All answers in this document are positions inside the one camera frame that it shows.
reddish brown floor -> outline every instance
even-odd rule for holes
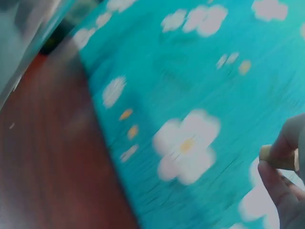
[[[0,228],[137,227],[69,55],[38,56],[0,112]]]

wooden cylinder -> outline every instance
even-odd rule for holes
[[[299,170],[298,150],[291,152],[288,157],[274,158],[270,156],[271,145],[262,146],[259,152],[259,160],[267,161],[270,166],[278,169]]]

flower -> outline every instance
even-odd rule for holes
[[[112,14],[109,12],[106,12],[104,14],[101,14],[97,19],[96,19],[96,25],[98,29],[103,27],[111,18]]]
[[[277,210],[258,173],[258,163],[257,157],[250,166],[251,183],[254,188],[240,202],[239,212],[244,221],[250,222],[263,217],[265,229],[278,229],[280,222]],[[286,170],[280,170],[280,172],[300,188],[305,189],[302,180],[295,172]]]
[[[126,85],[125,77],[120,76],[112,80],[102,93],[103,104],[106,108],[112,107],[121,96]]]
[[[305,40],[305,23],[301,26],[301,36],[304,38]]]
[[[227,54],[222,55],[219,61],[216,63],[216,68],[221,69],[224,63],[226,64],[234,63],[238,58],[238,56],[239,56],[239,52],[233,52],[229,57]]]
[[[220,123],[204,110],[193,110],[180,122],[167,121],[154,135],[152,144],[163,157],[158,166],[159,178],[169,181],[178,177],[189,185],[215,162],[209,145],[217,137]]]
[[[137,0],[109,0],[107,3],[107,9],[109,11],[118,11],[119,13],[123,12],[129,8]]]
[[[90,40],[91,36],[94,35],[95,29],[80,29],[77,31],[77,33],[74,35],[73,40],[75,41],[76,46],[78,49],[83,49],[88,41]]]
[[[186,11],[179,9],[175,13],[167,15],[161,25],[163,26],[163,32],[174,31],[178,29],[184,22]]]
[[[203,37],[211,36],[220,29],[227,14],[228,10],[222,5],[211,7],[200,5],[187,15],[187,22],[183,26],[183,31],[197,30]]]
[[[284,21],[288,14],[286,4],[279,3],[278,0],[255,0],[252,4],[255,17],[263,21],[277,19]]]

orange dot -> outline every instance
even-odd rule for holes
[[[251,61],[245,60],[241,63],[238,70],[240,74],[246,75],[247,72],[250,70],[250,68],[251,68]]]
[[[131,140],[133,139],[139,132],[139,128],[137,125],[132,126],[132,128],[130,128],[130,130],[127,133],[128,138]]]
[[[123,112],[123,114],[120,116],[119,120],[124,120],[128,118],[131,114],[133,113],[132,109],[127,109],[126,111]]]
[[[193,144],[194,142],[192,139],[186,139],[180,146],[180,150],[186,154],[193,147]]]

finger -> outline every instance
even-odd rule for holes
[[[278,172],[271,168],[266,161],[260,161],[258,172],[277,208],[279,217],[284,217],[298,203],[297,197],[281,180]]]
[[[305,128],[301,131],[299,136],[299,177],[305,181]]]
[[[300,189],[297,185],[295,185],[293,182],[291,182],[287,177],[283,175],[281,176],[281,179],[298,200],[305,199],[305,192],[302,189]]]
[[[270,149],[273,157],[285,157],[298,148],[299,136],[305,127],[305,113],[287,119]]]

